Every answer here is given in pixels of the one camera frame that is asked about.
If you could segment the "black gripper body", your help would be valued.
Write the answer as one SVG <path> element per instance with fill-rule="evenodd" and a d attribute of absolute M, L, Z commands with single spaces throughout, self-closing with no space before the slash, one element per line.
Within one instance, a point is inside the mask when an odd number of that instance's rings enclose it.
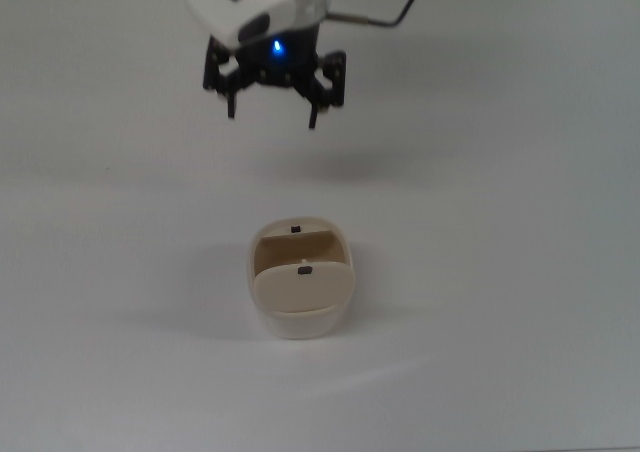
<path fill-rule="evenodd" d="M 256 65 L 266 74 L 315 73 L 319 62 L 316 51 L 319 29 L 317 23 L 303 29 L 277 32 L 241 47 L 236 58 L 239 64 Z"/>

